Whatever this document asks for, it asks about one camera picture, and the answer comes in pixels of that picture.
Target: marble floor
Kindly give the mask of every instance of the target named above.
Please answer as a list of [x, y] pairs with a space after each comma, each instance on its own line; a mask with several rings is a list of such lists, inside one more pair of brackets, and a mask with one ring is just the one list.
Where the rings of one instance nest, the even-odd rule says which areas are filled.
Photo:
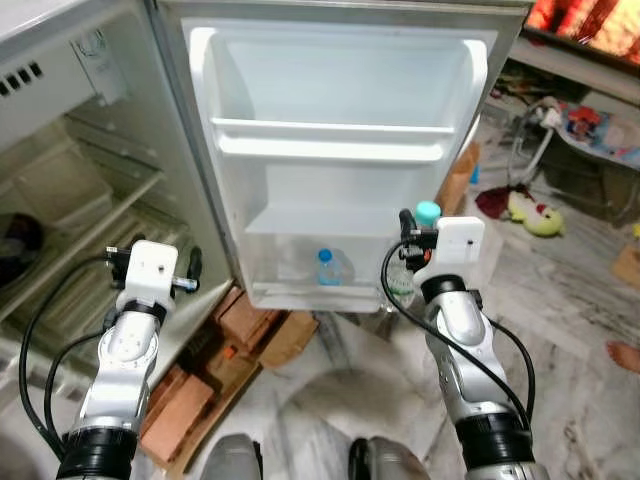
[[[493, 170], [481, 175], [477, 190], [501, 171], [490, 160]], [[562, 238], [534, 238], [518, 225], [485, 219], [471, 283], [485, 312], [516, 332], [533, 358], [534, 453], [551, 478], [640, 479], [640, 377], [614, 365], [604, 347], [614, 339], [640, 346], [640, 292], [609, 273], [628, 237], [556, 205], [568, 227]], [[482, 215], [472, 201], [467, 212]], [[221, 436], [245, 432], [261, 443], [269, 480], [344, 479], [351, 441], [374, 435], [405, 443], [433, 480], [462, 479], [460, 447], [423, 334], [394, 316], [316, 317], [319, 328], [305, 351], [260, 374], [187, 478], [200, 478]], [[500, 335], [496, 351], [524, 397], [518, 351]]]

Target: red cloth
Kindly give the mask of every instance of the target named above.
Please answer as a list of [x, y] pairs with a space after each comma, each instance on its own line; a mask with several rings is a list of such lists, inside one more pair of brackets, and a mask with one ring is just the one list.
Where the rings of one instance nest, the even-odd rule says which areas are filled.
[[476, 205], [487, 217], [500, 218], [509, 203], [509, 187], [492, 188], [476, 197]]

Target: black cable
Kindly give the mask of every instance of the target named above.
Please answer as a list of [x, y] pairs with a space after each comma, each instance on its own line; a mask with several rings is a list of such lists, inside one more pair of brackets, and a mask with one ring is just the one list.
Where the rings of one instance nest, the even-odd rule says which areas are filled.
[[493, 328], [495, 328], [496, 330], [500, 330], [507, 337], [509, 337], [511, 341], [515, 343], [516, 347], [518, 347], [518, 350], [520, 350], [520, 353], [522, 354], [525, 366], [527, 367], [527, 418], [529, 419], [529, 422], [531, 422], [531, 419], [533, 418], [533, 404], [536, 400], [536, 373], [533, 369], [533, 362], [531, 361], [529, 352], [515, 333], [513, 333], [507, 327], [500, 325], [498, 322], [494, 322], [490, 318], [488, 318], [488, 320]]
[[429, 334], [433, 335], [434, 337], [436, 337], [438, 340], [440, 340], [445, 345], [447, 345], [450, 348], [454, 349], [457, 353], [459, 353], [465, 359], [470, 361], [474, 366], [476, 366], [485, 375], [487, 375], [491, 380], [493, 380], [496, 383], [496, 385], [498, 385], [498, 387], [500, 387], [502, 389], [502, 391], [504, 391], [504, 393], [507, 395], [509, 400], [511, 400], [511, 402], [514, 405], [514, 407], [518, 411], [518, 415], [520, 416], [520, 422], [522, 423], [522, 427], [524, 428], [524, 430], [527, 430], [527, 431], [530, 432], [531, 431], [531, 423], [529, 422], [529, 418], [527, 416], [527, 412], [526, 412], [525, 408], [522, 406], [522, 403], [520, 402], [520, 399], [518, 398], [518, 396], [513, 392], [513, 390], [511, 390], [511, 388], [509, 388], [509, 385], [507, 385], [505, 382], [503, 382], [502, 379], [500, 379], [500, 377], [498, 377], [495, 373], [493, 373], [487, 366], [485, 366], [480, 360], [478, 360], [476, 357], [474, 357], [469, 352], [467, 352], [464, 348], [460, 347], [457, 343], [455, 343], [454, 341], [452, 341], [448, 337], [446, 337], [443, 334], [441, 334], [437, 329], [435, 329], [434, 327], [432, 327], [431, 325], [429, 325], [427, 323], [422, 322], [421, 320], [416, 318], [411, 312], [407, 311], [400, 304], [400, 302], [398, 302], [395, 299], [395, 297], [391, 293], [391, 290], [389, 289], [389, 283], [387, 281], [387, 270], [389, 268], [389, 261], [391, 260], [391, 257], [396, 252], [396, 250], [399, 247], [401, 247], [402, 245], [404, 245], [405, 243], [409, 243], [409, 242], [406, 241], [406, 240], [400, 240], [400, 241], [396, 242], [389, 249], [389, 251], [387, 251], [387, 254], [385, 255], [384, 260], [382, 262], [382, 271], [380, 273], [380, 281], [382, 283], [382, 289], [384, 290], [385, 295], [389, 298], [389, 301], [393, 304], [393, 306], [396, 307], [398, 309], [398, 311], [402, 315], [407, 317], [407, 319], [409, 321], [411, 321], [411, 323], [413, 323], [414, 325], [422, 328], [427, 333], [429, 333]]
[[89, 333], [87, 335], [83, 335], [82, 337], [74, 340], [73, 342], [65, 345], [65, 347], [58, 352], [58, 354], [53, 359], [51, 363], [51, 367], [49, 368], [49, 375], [47, 375], [47, 382], [44, 386], [44, 421], [47, 424], [47, 429], [49, 433], [53, 435], [56, 441], [62, 446], [64, 450], [64, 444], [62, 443], [62, 439], [58, 432], [56, 431], [56, 426], [53, 423], [53, 415], [51, 413], [51, 396], [53, 394], [53, 384], [56, 378], [56, 371], [58, 370], [58, 366], [64, 360], [64, 357], [75, 347], [82, 345], [83, 343], [89, 342], [96, 338], [100, 338], [102, 336], [102, 330], [95, 333]]
[[22, 401], [22, 406], [24, 411], [31, 420], [31, 423], [35, 427], [36, 431], [40, 434], [40, 436], [47, 442], [47, 445], [51, 447], [53, 453], [58, 457], [58, 459], [62, 460], [64, 455], [64, 448], [61, 444], [56, 441], [56, 438], [52, 435], [49, 430], [44, 426], [35, 409], [33, 408], [33, 404], [31, 403], [31, 399], [29, 398], [29, 391], [27, 389], [27, 353], [29, 351], [29, 343], [31, 342], [31, 336], [33, 335], [33, 329], [37, 325], [37, 323], [42, 318], [42, 314], [47, 309], [53, 298], [62, 290], [65, 284], [75, 275], [76, 272], [80, 271], [80, 269], [86, 267], [87, 265], [101, 261], [104, 262], [103, 256], [95, 256], [89, 257], [82, 260], [77, 265], [73, 266], [58, 282], [58, 284], [49, 292], [49, 294], [45, 297], [44, 301], [34, 314], [34, 316], [29, 321], [27, 328], [24, 332], [24, 336], [22, 337], [22, 346], [20, 348], [20, 360], [18, 363], [18, 386], [20, 388], [20, 400]]

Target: teal bottle cap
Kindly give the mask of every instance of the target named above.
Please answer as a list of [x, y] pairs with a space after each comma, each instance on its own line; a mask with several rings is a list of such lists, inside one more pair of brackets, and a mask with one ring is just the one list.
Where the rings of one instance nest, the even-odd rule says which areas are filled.
[[440, 205], [435, 202], [420, 202], [416, 206], [416, 223], [419, 226], [433, 227], [433, 224], [441, 215]]

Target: plush toy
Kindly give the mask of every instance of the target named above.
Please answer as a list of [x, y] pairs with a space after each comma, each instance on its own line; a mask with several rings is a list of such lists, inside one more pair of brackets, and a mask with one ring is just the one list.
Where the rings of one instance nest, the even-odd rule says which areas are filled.
[[523, 185], [499, 187], [482, 192], [476, 198], [482, 212], [495, 219], [510, 219], [522, 223], [533, 235], [553, 237], [564, 235], [562, 214], [536, 200]]
[[522, 223], [524, 228], [539, 237], [564, 235], [565, 226], [562, 214], [547, 207], [523, 192], [512, 190], [509, 193], [507, 211], [512, 222]]

